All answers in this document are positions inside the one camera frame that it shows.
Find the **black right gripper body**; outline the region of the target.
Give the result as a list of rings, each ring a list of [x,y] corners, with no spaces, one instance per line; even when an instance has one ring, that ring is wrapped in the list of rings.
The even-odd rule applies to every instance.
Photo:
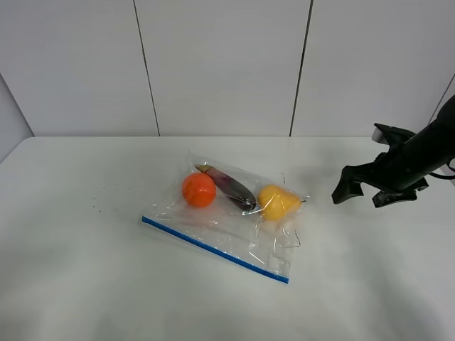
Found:
[[[374,123],[374,127],[383,132],[389,146],[387,152],[380,153],[373,161],[376,188],[390,192],[422,191],[428,188],[425,174],[411,170],[404,154],[405,144],[415,133],[379,123]]]

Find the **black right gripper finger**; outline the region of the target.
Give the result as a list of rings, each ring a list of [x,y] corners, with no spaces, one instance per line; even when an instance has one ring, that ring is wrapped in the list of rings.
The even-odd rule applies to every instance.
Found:
[[[380,190],[373,196],[372,201],[376,208],[381,208],[399,202],[413,202],[416,199],[417,194],[415,190],[405,190],[401,192]]]
[[[373,162],[359,166],[345,166],[331,197],[334,204],[341,204],[353,197],[363,196],[362,183],[376,188]]]

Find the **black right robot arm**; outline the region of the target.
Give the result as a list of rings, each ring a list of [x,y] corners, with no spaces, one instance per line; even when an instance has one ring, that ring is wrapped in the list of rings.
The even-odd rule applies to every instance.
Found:
[[[428,175],[453,180],[454,176],[436,174],[435,170],[454,160],[454,98],[419,133],[376,123],[372,140],[389,146],[388,151],[371,163],[345,166],[331,195],[334,204],[362,196],[363,183],[379,190],[372,201],[380,208],[415,201],[417,192],[429,187],[425,180]]]

